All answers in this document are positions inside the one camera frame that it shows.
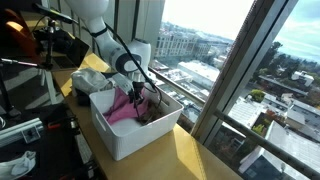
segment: building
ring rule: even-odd
[[[303,84],[305,86],[310,86],[311,83],[313,82],[313,77],[308,75],[305,71],[295,71],[292,76],[291,79],[294,81],[298,81],[300,84]]]
[[[192,81],[192,76],[190,76],[188,73],[183,72],[180,69],[171,69],[167,71],[162,71],[161,74],[163,74],[165,77],[172,81]]]
[[[293,94],[283,93],[281,95],[281,101],[284,102],[286,105],[291,105],[291,103],[293,102]]]
[[[278,96],[281,96],[283,93],[293,93],[296,97],[308,96],[308,92],[302,91],[297,88],[292,88],[287,85],[284,85],[272,77],[259,76],[258,83],[263,86],[265,89],[275,92]]]
[[[288,105],[279,101],[279,99],[276,96],[273,96],[266,92],[263,93],[265,95],[261,103],[268,106],[268,109],[272,110],[273,112],[278,112],[281,115],[284,115],[284,113],[288,110]]]
[[[162,63],[160,63],[158,60],[153,60],[150,63],[151,67],[154,68],[157,71],[163,71],[163,70],[169,70],[170,68]]]
[[[220,74],[219,69],[196,60],[191,62],[180,62],[178,64],[178,69],[191,75],[194,82],[207,89],[212,89]]]
[[[226,56],[219,56],[218,58],[213,58],[214,67],[218,69],[222,68],[226,59],[227,59]]]
[[[278,148],[290,152],[299,161],[320,171],[319,144],[284,129],[275,121],[271,123],[265,138]],[[245,179],[308,179],[260,146],[256,147],[240,163],[239,171]]]
[[[191,56],[197,40],[192,33],[160,30],[155,57]]]
[[[285,113],[285,117],[286,123],[294,129],[300,130],[306,124],[303,114],[292,109],[288,109],[288,111]]]
[[[226,49],[229,43],[215,40],[201,32],[178,32],[161,29],[157,40],[155,57],[193,56],[203,58],[209,56],[212,46]]]
[[[298,100],[293,100],[291,109],[304,115],[307,126],[320,130],[320,110]]]
[[[267,108],[264,105],[239,97],[228,115],[248,129],[251,129],[260,113],[265,113],[266,111]]]

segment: sky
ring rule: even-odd
[[[253,0],[166,0],[162,20],[234,40]],[[299,0],[275,41],[279,51],[320,63],[320,0]]]

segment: white box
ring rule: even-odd
[[[102,115],[113,105],[115,89],[90,94],[92,121],[113,158],[118,161],[171,131],[183,106],[161,90],[162,118],[142,126],[127,118],[110,125]],[[145,90],[145,97],[158,103],[158,95]]]

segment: cloud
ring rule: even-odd
[[[297,3],[275,39],[283,44],[280,51],[320,62],[319,6],[319,0]]]

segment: cable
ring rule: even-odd
[[[32,29],[32,31],[31,31],[31,32],[34,32],[34,30],[36,30],[36,28],[37,28],[37,26],[38,26],[39,22],[40,22],[44,17],[46,17],[46,16],[42,16],[42,17],[38,20],[37,24],[34,26],[34,28]]]
[[[137,102],[136,102],[136,93],[134,92],[134,90],[132,89],[133,91],[133,104],[134,104],[134,108],[136,109],[136,112],[137,112],[137,116],[138,116],[138,120],[140,120],[140,114],[139,114],[139,111],[138,111],[138,105],[137,105]]]
[[[130,56],[130,58],[132,59],[132,61],[134,62],[134,64],[137,66],[137,68],[139,69],[139,71],[141,72],[141,74],[144,76],[144,78],[146,79],[146,81],[151,85],[151,87],[156,90],[159,88],[150,80],[150,78],[146,75],[146,73],[142,70],[141,66],[139,65],[139,63],[137,62],[137,60],[132,56],[130,50],[128,49],[127,45],[123,42],[122,38],[116,33],[114,32],[114,30],[107,24],[105,23],[105,25],[107,26],[107,28],[119,39],[121,45],[123,46],[123,48],[126,50],[126,52],[128,53],[128,55]],[[158,107],[160,107],[160,103],[162,101],[162,94],[161,91],[159,92],[159,103],[158,103]]]
[[[152,92],[152,93],[158,93],[157,91],[151,91],[151,89],[147,88],[146,86],[144,86],[144,88],[146,88],[146,90]]]

